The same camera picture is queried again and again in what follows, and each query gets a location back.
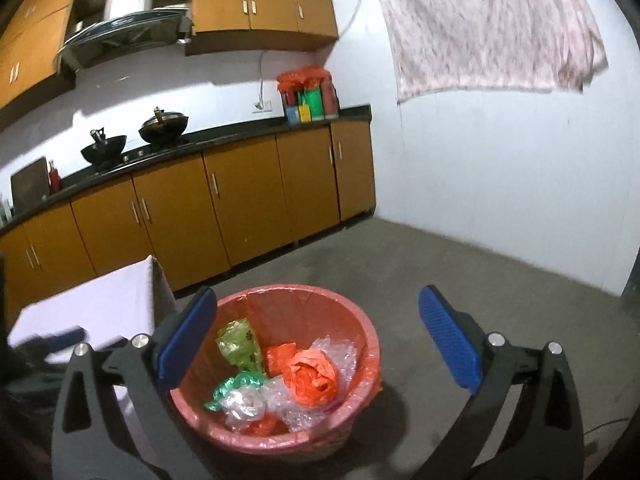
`red bottle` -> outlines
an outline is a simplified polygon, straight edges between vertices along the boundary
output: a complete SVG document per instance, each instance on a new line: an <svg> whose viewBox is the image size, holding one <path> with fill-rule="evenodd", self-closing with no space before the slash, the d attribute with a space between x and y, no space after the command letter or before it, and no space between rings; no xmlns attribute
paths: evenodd
<svg viewBox="0 0 640 480"><path fill-rule="evenodd" d="M53 193L60 191L60 174L53 166L53 160L49 161L49 187Z"/></svg>

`wall socket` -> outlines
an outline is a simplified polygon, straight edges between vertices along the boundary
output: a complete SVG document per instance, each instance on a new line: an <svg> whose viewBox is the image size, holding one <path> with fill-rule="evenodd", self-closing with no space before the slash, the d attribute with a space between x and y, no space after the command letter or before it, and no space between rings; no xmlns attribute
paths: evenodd
<svg viewBox="0 0 640 480"><path fill-rule="evenodd" d="M264 101L262 105L259 102L254 103L254 114L263 114L266 112L271 112L271 101Z"/></svg>

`metal bolt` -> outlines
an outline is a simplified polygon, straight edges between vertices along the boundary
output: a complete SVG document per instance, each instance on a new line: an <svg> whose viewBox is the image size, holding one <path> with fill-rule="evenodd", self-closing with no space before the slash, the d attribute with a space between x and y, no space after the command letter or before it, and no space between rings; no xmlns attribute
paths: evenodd
<svg viewBox="0 0 640 480"><path fill-rule="evenodd" d="M502 334L498 334L497 332L493 332L489 334L489 344L491 346L502 346L506 343L506 339Z"/></svg>
<svg viewBox="0 0 640 480"><path fill-rule="evenodd" d="M142 348L149 344L149 336L147 334L138 334L131 340L131 344L135 348Z"/></svg>
<svg viewBox="0 0 640 480"><path fill-rule="evenodd" d="M74 354L82 357L89 351L89 348L91 347L87 343L80 343L79 345L76 345L76 348L74 348Z"/></svg>
<svg viewBox="0 0 640 480"><path fill-rule="evenodd" d="M555 341L549 343L548 348L549 351L554 355L560 355L562 353L562 347L560 346L560 343L556 343Z"/></svg>

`green container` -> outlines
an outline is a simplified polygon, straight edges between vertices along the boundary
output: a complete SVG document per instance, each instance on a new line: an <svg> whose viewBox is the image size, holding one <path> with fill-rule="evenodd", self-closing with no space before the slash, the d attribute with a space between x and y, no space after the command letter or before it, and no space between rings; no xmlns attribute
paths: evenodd
<svg viewBox="0 0 640 480"><path fill-rule="evenodd" d="M312 121L324 121L324 108L322 107L322 94L319 88L305 90L306 104L311 108Z"/></svg>

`green plastic bag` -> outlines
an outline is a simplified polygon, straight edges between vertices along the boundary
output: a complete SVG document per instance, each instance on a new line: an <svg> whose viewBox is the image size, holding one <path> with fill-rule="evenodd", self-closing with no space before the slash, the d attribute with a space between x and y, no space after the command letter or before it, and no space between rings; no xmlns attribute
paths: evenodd
<svg viewBox="0 0 640 480"><path fill-rule="evenodd" d="M236 319L218 330L216 343L224 358L241 372L264 374L258 338L247 318Z"/></svg>
<svg viewBox="0 0 640 480"><path fill-rule="evenodd" d="M260 372L240 372L235 377L229 377L223 383L220 383L213 392L213 400L205 402L204 407L210 412L220 410L220 401L224 399L231 390L237 390L243 386L253 386L260 388L267 381L267 377Z"/></svg>

